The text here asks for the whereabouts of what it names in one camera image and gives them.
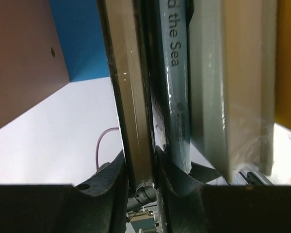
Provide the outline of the black Moon and Sixpence book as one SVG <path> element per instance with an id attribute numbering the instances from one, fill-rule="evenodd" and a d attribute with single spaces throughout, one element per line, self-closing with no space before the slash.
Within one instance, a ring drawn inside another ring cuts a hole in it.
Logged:
<path id="1" fill-rule="evenodd" d="M 155 181 L 154 80 L 161 39 L 156 0 L 99 0 L 105 50 L 132 191 Z"/>

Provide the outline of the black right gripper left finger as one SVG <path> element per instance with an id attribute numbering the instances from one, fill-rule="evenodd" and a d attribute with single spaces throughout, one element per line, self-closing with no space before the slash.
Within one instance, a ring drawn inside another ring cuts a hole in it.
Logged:
<path id="1" fill-rule="evenodd" d="M 72 185 L 0 185 L 0 233 L 123 233 L 128 178 L 123 153 Z"/>

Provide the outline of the light blue thin book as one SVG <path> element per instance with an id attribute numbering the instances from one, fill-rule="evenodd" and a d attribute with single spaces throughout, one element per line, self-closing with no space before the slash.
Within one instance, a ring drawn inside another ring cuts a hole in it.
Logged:
<path id="1" fill-rule="evenodd" d="M 159 2 L 164 84 L 167 113 L 164 122 L 166 150 L 172 162 L 185 173 L 191 171 L 188 104 L 186 2 Z"/>

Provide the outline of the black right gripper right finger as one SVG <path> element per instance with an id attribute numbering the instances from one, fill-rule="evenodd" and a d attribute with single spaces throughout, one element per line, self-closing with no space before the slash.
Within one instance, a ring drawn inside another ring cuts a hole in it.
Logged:
<path id="1" fill-rule="evenodd" d="M 291 186 L 206 185 L 156 154 L 163 233 L 291 233 Z"/>

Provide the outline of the pale grey Gatsby book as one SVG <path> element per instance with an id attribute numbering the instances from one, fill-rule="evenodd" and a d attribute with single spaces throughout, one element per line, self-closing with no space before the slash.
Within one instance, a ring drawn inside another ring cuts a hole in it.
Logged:
<path id="1" fill-rule="evenodd" d="M 228 181 L 271 175 L 275 0 L 195 0 L 188 9 L 191 143 Z"/>

